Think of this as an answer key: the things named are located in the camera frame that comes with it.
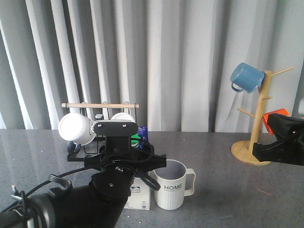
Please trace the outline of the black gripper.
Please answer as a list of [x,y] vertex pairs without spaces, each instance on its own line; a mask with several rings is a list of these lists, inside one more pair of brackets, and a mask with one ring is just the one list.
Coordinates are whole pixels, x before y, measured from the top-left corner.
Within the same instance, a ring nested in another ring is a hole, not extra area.
[[93,131],[105,137],[103,152],[85,159],[85,166],[100,170],[90,182],[101,197],[110,202],[126,202],[131,195],[131,185],[136,176],[154,190],[159,183],[148,175],[149,171],[166,167],[166,155],[156,155],[154,147],[139,139],[144,149],[132,147],[131,140],[138,131],[131,121],[101,120],[93,123]]
[[278,162],[304,165],[304,120],[283,114],[270,114],[267,121],[277,140],[293,134],[292,144],[274,142],[254,143],[252,154],[260,162]]

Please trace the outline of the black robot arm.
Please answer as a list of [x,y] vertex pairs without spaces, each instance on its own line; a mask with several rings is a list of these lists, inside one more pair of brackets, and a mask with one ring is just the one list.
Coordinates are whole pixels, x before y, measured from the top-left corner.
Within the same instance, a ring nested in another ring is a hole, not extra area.
[[73,187],[65,174],[50,175],[48,182],[60,184],[48,193],[13,191],[16,202],[0,214],[3,228],[112,228],[116,225],[131,195],[135,176],[150,188],[159,183],[148,172],[166,166],[166,155],[156,155],[154,147],[143,140],[143,149],[131,142],[138,131],[127,120],[100,120],[92,131],[104,137],[104,149],[85,157],[84,169],[95,169],[88,185]]

